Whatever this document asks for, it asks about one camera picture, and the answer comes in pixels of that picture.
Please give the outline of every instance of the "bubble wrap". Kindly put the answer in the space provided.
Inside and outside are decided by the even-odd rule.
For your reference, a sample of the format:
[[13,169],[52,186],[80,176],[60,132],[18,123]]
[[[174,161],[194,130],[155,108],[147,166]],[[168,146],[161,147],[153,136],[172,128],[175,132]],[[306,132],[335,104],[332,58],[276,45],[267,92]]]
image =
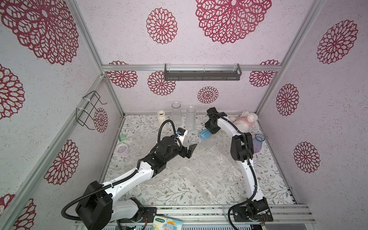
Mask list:
[[199,187],[208,199],[215,199],[223,192],[222,182],[241,177],[240,169],[229,160],[231,140],[224,137],[216,134],[203,140],[192,157],[180,167],[190,182]]

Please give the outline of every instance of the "plush bunny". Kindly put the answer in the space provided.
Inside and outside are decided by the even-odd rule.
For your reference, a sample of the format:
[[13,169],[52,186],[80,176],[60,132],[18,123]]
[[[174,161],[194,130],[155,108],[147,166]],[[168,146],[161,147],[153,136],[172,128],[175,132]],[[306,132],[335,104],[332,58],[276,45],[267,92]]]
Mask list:
[[255,113],[242,112],[239,117],[231,116],[229,120],[236,125],[241,132],[249,132],[250,127],[258,120],[258,116]]

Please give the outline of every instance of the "clear glass cup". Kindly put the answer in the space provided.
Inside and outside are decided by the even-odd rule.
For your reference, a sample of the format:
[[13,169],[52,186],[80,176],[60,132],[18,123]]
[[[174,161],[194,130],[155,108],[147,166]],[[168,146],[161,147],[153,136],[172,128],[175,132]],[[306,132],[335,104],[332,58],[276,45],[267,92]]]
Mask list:
[[185,129],[188,131],[195,130],[195,108],[189,106],[187,108],[187,114],[185,116]]
[[177,130],[181,124],[181,109],[180,109],[180,103],[174,102],[171,104],[171,120],[174,122],[175,129]]

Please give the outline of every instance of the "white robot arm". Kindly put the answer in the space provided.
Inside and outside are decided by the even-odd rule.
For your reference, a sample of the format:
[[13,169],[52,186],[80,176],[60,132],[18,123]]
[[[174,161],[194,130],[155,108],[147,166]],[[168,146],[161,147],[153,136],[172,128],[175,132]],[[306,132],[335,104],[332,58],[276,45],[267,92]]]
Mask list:
[[[252,160],[252,136],[250,133],[241,133],[228,120],[225,113],[218,113],[215,108],[210,108],[207,110],[207,113],[209,121],[206,122],[205,127],[211,133],[215,134],[220,129],[223,129],[232,137],[231,155],[239,163],[239,168],[244,176],[247,194],[252,194],[248,201],[231,207],[228,216],[230,216],[230,211],[233,208],[247,205],[244,210],[239,210],[238,212],[243,213],[246,219],[258,221],[258,217],[264,215],[269,208],[262,191],[257,189],[258,181],[253,170]],[[173,126],[174,135],[163,137],[160,140],[163,125],[168,122]],[[138,161],[136,168],[103,184],[99,184],[97,181],[92,182],[82,197],[75,199],[62,209],[61,215],[67,219],[83,221],[88,230],[103,229],[107,223],[120,219],[139,221],[143,215],[143,205],[136,198],[120,202],[118,200],[136,185],[153,178],[164,170],[166,163],[177,155],[183,158],[190,158],[197,144],[191,145],[189,148],[182,146],[181,143],[184,141],[187,132],[182,128],[178,128],[175,131],[173,122],[166,120],[159,129],[157,144],[147,156]],[[78,216],[68,215],[66,210],[76,203],[79,203],[75,209]]]

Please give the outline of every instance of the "red flower pattern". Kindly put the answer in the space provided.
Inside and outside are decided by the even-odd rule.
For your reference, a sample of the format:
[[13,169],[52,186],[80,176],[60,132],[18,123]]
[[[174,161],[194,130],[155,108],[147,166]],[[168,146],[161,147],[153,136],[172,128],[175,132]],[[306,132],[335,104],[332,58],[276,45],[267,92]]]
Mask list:
[[36,57],[64,65],[77,55],[79,35],[64,0],[0,0],[0,14]]
[[23,84],[0,64],[0,120],[18,113],[24,100]]
[[168,95],[175,89],[175,81],[165,81],[165,75],[162,71],[153,72],[148,77],[148,87],[157,95]]
[[[267,60],[261,63],[261,65],[279,65],[276,60]],[[257,87],[268,85],[274,76],[274,71],[252,71],[249,76],[249,82]]]
[[290,115],[295,111],[299,103],[299,92],[292,84],[284,85],[276,97],[276,107],[283,116]]
[[67,140],[63,149],[50,166],[44,176],[49,184],[59,184],[67,182],[78,166],[78,147],[72,140]]
[[[123,61],[113,61],[110,65],[127,65]],[[131,88],[137,84],[138,78],[135,71],[107,71],[111,82],[122,88]]]
[[358,29],[354,21],[341,21],[323,35],[319,42],[317,57],[320,62],[330,64],[349,53],[357,39]]
[[146,22],[149,36],[159,44],[171,42],[178,31],[175,17],[167,9],[156,8],[152,10]]
[[196,0],[199,27],[214,42],[244,39],[265,19],[271,0]]
[[204,104],[214,102],[219,96],[219,92],[215,87],[206,86],[199,90],[197,98]]
[[107,113],[103,108],[98,108],[93,116],[93,123],[99,132],[105,132],[108,124]]
[[298,167],[306,173],[316,171],[321,161],[317,149],[308,142],[301,142],[295,147],[294,160]]
[[6,194],[5,196],[0,198],[0,216],[3,214],[3,211],[6,209],[14,196],[15,194]]
[[36,215],[36,205],[33,203],[33,199],[30,199],[14,223],[12,230],[30,230],[34,225]]

